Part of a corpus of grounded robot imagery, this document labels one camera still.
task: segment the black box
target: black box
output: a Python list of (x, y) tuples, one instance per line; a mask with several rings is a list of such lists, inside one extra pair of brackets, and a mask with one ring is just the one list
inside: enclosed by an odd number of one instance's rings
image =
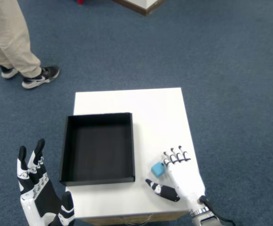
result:
[(134, 181), (131, 113), (68, 116), (60, 170), (62, 184)]

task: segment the sneaker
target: sneaker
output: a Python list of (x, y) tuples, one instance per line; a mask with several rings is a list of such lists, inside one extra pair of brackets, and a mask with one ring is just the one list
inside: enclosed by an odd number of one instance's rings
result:
[(16, 70), (15, 68), (8, 69), (2, 65), (0, 65), (0, 68), (1, 68), (1, 76), (4, 79), (11, 79), (18, 73), (18, 70)]
[(41, 69), (40, 75), (35, 78), (26, 78), (22, 82), (22, 86), (25, 89), (32, 89), (34, 87), (40, 86), (43, 83), (49, 83), (53, 81), (59, 75), (58, 67), (43, 67)]

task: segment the white robotic hand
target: white robotic hand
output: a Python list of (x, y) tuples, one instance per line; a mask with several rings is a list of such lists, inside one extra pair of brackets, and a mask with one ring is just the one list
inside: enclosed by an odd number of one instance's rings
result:
[(159, 185), (147, 179), (148, 185), (163, 198), (174, 202), (179, 199), (185, 200), (190, 212), (205, 208), (204, 204), (198, 202), (198, 199), (205, 194), (205, 186), (196, 161), (191, 159), (182, 146), (179, 146), (178, 149), (171, 148), (171, 151), (164, 152), (164, 155), (166, 156), (163, 160), (167, 168), (166, 173), (170, 177), (174, 188)]
[(70, 192), (62, 200), (57, 197), (43, 164), (44, 139), (38, 141), (28, 165), (26, 148), (20, 147), (17, 159), (17, 179), (20, 202), (30, 226), (73, 226), (74, 208)]

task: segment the blue carpet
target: blue carpet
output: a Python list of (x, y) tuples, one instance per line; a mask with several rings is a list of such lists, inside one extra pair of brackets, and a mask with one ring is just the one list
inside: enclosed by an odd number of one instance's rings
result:
[(273, 1), (168, 0), (149, 17), (107, 0), (19, 3), (33, 52), (61, 74), (31, 91), (19, 76), (0, 77), (0, 225), (27, 225), (19, 146), (45, 138), (49, 177), (64, 191), (59, 162), (76, 91), (165, 87), (182, 87), (215, 209), (240, 226), (273, 225)]

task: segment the blue cube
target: blue cube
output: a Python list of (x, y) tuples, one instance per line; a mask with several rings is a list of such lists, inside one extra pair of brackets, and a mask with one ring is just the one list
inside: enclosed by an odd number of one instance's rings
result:
[(165, 167), (163, 166), (163, 164), (158, 162), (157, 164), (151, 167), (151, 172), (158, 178), (165, 172)]

